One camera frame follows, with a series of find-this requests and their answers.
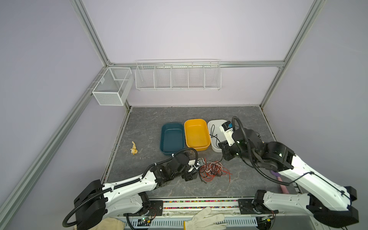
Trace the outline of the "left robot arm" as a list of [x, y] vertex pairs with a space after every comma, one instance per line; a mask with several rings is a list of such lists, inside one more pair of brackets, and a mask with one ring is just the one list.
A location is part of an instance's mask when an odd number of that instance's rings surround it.
[[197, 151], [186, 148], [150, 164], [135, 177], [105, 184], [94, 180], [74, 199], [74, 209], [66, 215], [62, 226], [89, 230], [109, 217], [146, 214], [152, 208], [147, 192], [166, 186], [177, 177], [194, 180], [203, 165]]

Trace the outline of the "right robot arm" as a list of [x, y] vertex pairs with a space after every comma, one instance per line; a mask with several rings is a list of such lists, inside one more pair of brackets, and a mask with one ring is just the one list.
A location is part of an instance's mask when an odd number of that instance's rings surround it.
[[257, 190], [252, 201], [239, 202], [242, 214], [306, 214], [333, 228], [344, 228], [359, 222], [358, 210], [352, 206], [357, 199], [355, 188], [332, 182], [286, 145], [277, 141], [263, 142], [252, 129], [234, 129], [227, 124], [219, 129], [226, 138], [219, 143], [226, 161], [239, 158], [273, 183], [283, 186], [297, 183], [307, 190], [305, 194]]

